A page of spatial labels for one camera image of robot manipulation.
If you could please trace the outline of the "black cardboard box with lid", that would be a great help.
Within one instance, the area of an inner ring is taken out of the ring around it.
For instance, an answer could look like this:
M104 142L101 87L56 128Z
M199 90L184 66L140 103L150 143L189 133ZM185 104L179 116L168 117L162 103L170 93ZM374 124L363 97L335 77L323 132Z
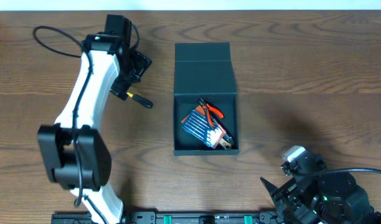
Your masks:
M223 113L223 119L214 118L232 137L231 149L212 149L182 128L201 98ZM173 135L175 156L239 154L237 86L228 42L175 45Z

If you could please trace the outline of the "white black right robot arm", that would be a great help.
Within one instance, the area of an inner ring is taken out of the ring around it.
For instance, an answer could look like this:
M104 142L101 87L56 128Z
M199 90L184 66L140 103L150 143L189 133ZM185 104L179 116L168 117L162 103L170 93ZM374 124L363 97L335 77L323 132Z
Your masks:
M381 224L381 213L348 172L292 177L281 187L260 178L285 223Z

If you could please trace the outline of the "black yellow handled screwdriver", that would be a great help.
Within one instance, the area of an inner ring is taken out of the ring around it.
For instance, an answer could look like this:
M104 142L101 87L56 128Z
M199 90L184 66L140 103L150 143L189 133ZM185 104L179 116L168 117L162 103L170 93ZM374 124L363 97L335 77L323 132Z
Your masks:
M153 102L148 100L147 98L144 98L142 96L139 96L137 94L134 94L134 93L131 93L131 92L126 92L127 95L134 101L136 101L137 103L139 103L140 105L142 105L143 107L147 108L147 109L151 109L153 107Z

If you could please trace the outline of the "clear precision screwdriver set case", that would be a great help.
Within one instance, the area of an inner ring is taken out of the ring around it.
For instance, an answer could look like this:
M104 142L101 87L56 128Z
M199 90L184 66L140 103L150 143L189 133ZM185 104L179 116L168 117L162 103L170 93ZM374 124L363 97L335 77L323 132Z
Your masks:
M205 116L196 110L192 110L182 121L182 128L212 149L215 149L218 145L221 145L224 149L232 148L223 138L221 129L216 125L214 129L211 129L207 124Z

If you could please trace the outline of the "orange black handled pliers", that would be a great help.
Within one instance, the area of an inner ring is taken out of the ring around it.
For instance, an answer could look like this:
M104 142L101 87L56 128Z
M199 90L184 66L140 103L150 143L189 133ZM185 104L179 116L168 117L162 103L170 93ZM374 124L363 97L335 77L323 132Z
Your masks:
M199 98L199 100L197 102L198 102L198 104L201 106L201 108L204 111L207 124L209 125L209 127L211 129L214 129L215 128L215 124L213 122L213 117L212 117L212 115L210 113L213 112L213 114L217 115L220 119L224 119L224 114L218 108L216 108L214 106L210 106L202 98Z

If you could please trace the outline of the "orange scraper with wooden handle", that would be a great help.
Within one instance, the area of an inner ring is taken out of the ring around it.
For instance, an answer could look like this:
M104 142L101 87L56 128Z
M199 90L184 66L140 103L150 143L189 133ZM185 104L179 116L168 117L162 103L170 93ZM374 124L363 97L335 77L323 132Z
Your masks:
M210 118L205 117L204 107L199 105L181 121L183 130L212 149L215 149L218 145L222 146L224 150L231 149L234 145L233 139L214 118L214 115L217 115L220 119L223 119L223 113L209 104L205 107L210 114Z

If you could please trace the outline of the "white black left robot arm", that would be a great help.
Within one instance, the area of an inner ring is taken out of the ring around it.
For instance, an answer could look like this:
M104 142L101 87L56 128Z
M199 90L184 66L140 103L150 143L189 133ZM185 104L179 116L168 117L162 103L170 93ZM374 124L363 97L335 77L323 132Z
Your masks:
M53 125L42 125L37 133L48 178L76 196L75 206L86 206L92 223L129 223L110 184L112 159L100 126L110 93L153 106L128 91L151 64L130 43L129 34L88 35L80 43L80 71L67 104Z

